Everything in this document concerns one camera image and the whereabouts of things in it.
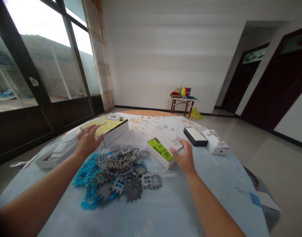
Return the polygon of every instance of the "window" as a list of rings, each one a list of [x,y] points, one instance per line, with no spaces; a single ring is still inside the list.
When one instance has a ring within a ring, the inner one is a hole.
[[[38,105],[0,36],[0,112]]]
[[[5,0],[5,4],[51,102],[84,97],[82,76],[62,15],[39,0]]]
[[[100,93],[98,75],[95,67],[95,62],[93,58],[93,52],[91,47],[91,42],[88,33],[72,23],[76,43],[81,56],[81,61],[88,83],[88,89],[90,95],[96,95]]]

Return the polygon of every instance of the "right hand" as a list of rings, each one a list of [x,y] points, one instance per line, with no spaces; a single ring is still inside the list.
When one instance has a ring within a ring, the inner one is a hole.
[[[180,138],[181,143],[184,144],[184,154],[180,155],[174,148],[170,148],[178,166],[182,169],[183,173],[188,176],[196,174],[193,158],[193,146],[189,141]]]

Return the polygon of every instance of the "cartoon print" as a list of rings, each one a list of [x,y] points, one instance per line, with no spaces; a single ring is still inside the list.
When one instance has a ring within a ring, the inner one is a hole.
[[[106,116],[106,119],[123,121],[123,117],[117,114],[109,114]]]

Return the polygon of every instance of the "white cardboard box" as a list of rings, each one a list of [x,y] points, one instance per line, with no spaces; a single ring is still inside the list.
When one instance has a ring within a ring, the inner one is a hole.
[[[184,146],[182,143],[180,143],[179,137],[176,135],[168,135],[168,133],[157,133],[157,137],[154,137],[152,139],[157,139],[171,154],[170,147],[173,147],[176,149],[177,152],[181,151]],[[172,165],[176,162],[176,160],[173,158],[170,162],[166,160],[157,150],[155,150],[149,143],[146,145],[147,151],[151,153],[165,168],[168,170],[172,167]]]
[[[215,155],[228,155],[230,152],[230,148],[228,145],[218,137],[218,133],[216,130],[204,130],[203,135],[208,140],[207,148],[208,150]]]
[[[38,157],[35,161],[35,164],[40,169],[53,169],[70,155],[72,155],[77,144],[77,134],[68,133],[62,138],[62,142],[58,146],[54,146],[45,154]]]
[[[95,138],[98,139],[101,134],[104,134],[104,139],[101,143],[101,146],[103,147],[108,147],[117,138],[129,130],[128,119],[117,114],[108,114],[91,120],[82,125],[81,130],[93,124],[101,125],[95,133]]]

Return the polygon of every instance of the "dark red door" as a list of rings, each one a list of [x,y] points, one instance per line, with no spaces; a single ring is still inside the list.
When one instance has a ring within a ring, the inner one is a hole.
[[[245,58],[245,56],[247,54],[251,54],[255,51],[267,48],[268,45],[269,45],[269,43],[264,44],[257,48],[246,51],[242,54],[239,65],[237,66],[237,69],[233,75],[233,78],[231,80],[227,93],[223,99],[221,108],[223,108],[231,113],[236,112],[236,110],[244,96],[244,93],[245,93],[247,87],[249,86],[257,67],[259,66],[259,64],[261,62],[261,61],[254,61],[254,62],[242,64],[243,59]]]
[[[272,59],[241,118],[272,131],[302,93],[302,50]]]

